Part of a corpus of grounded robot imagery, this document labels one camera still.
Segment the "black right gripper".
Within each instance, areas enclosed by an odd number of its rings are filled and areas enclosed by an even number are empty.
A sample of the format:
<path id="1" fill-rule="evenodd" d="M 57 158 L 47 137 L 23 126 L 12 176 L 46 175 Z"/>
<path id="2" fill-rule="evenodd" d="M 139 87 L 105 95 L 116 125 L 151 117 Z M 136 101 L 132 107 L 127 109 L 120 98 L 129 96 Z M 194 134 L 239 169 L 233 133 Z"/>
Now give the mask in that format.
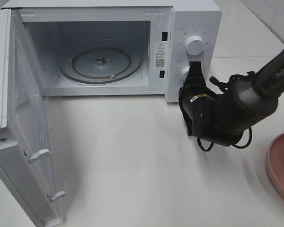
<path id="1" fill-rule="evenodd" d="M 200 61 L 191 61 L 189 67 L 178 99 L 187 133 L 189 136 L 223 136 L 213 111 L 221 94 L 206 86 Z"/>

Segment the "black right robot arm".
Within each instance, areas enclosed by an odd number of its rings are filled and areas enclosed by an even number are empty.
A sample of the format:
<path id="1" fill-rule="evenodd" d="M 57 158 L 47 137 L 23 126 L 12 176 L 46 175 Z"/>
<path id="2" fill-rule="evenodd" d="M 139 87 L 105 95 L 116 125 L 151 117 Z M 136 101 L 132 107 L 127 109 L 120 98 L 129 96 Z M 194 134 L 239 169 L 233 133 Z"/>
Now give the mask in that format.
<path id="1" fill-rule="evenodd" d="M 206 86 L 201 63 L 190 62 L 178 99 L 188 135 L 203 151 L 214 144 L 246 148 L 251 127 L 276 111 L 284 92 L 284 49 L 258 72 L 231 75 L 226 83 L 215 77 L 209 81 L 220 94 Z"/>

